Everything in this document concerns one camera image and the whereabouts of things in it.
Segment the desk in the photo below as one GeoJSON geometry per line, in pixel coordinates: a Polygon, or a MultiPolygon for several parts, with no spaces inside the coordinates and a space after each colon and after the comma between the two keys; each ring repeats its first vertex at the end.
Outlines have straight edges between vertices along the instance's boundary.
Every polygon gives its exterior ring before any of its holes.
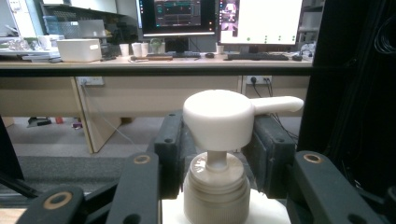
{"type": "Polygon", "coordinates": [[[164,116],[182,108],[190,95],[208,89],[245,93],[244,75],[308,76],[310,62],[223,61],[174,59],[129,63],[129,57],[93,63],[28,63],[0,61],[0,114],[2,116],[79,117],[90,152],[97,152],[122,117],[164,116]],[[77,85],[75,77],[104,77],[105,86],[77,85]]]}

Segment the white cabinet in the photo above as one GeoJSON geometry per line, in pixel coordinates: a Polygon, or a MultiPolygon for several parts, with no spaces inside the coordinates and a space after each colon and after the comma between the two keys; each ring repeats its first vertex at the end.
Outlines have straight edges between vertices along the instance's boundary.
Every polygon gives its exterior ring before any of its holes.
{"type": "Polygon", "coordinates": [[[71,0],[72,7],[81,7],[97,11],[117,13],[115,0],[71,0]]]}

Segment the computer monitor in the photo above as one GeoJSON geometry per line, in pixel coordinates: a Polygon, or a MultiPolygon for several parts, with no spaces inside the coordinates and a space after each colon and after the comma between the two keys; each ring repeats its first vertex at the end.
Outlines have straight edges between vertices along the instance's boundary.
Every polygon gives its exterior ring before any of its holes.
{"type": "Polygon", "coordinates": [[[219,0],[219,44],[294,45],[302,0],[219,0]]]}
{"type": "Polygon", "coordinates": [[[214,0],[140,0],[139,8],[143,38],[181,39],[185,45],[190,36],[215,34],[214,0]]]}

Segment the power strip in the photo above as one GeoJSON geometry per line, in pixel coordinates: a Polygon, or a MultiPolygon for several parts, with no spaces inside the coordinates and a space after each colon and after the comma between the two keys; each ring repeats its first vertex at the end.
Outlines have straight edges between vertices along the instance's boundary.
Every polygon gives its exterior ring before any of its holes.
{"type": "Polygon", "coordinates": [[[256,85],[269,85],[272,83],[272,76],[247,76],[247,84],[252,85],[252,78],[256,78],[256,85]]]}
{"type": "Polygon", "coordinates": [[[78,77],[78,85],[103,86],[105,82],[102,77],[78,77]]]}

